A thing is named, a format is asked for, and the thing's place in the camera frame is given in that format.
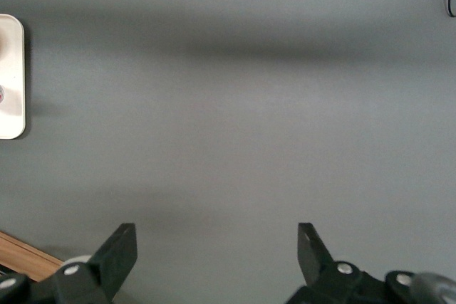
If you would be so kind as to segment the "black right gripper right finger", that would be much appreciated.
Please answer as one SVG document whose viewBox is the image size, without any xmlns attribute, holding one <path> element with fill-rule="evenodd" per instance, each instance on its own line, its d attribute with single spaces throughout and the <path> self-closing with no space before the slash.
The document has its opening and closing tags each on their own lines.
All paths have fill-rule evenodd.
<svg viewBox="0 0 456 304">
<path fill-rule="evenodd" d="M 333 259 L 311 223 L 300 223 L 297 258 L 305 285 L 288 303 L 454 303 L 455 281 L 431 273 L 390 271 L 374 278 L 348 261 Z"/>
</svg>

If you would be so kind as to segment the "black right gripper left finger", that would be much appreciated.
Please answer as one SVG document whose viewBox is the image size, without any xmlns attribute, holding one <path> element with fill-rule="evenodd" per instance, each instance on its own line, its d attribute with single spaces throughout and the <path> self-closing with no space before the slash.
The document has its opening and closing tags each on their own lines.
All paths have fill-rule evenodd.
<svg viewBox="0 0 456 304">
<path fill-rule="evenodd" d="M 112 303 L 138 258 L 134 223 L 123 223 L 87 260 L 64 263 L 42 281 L 1 277 L 2 303 Z"/>
</svg>

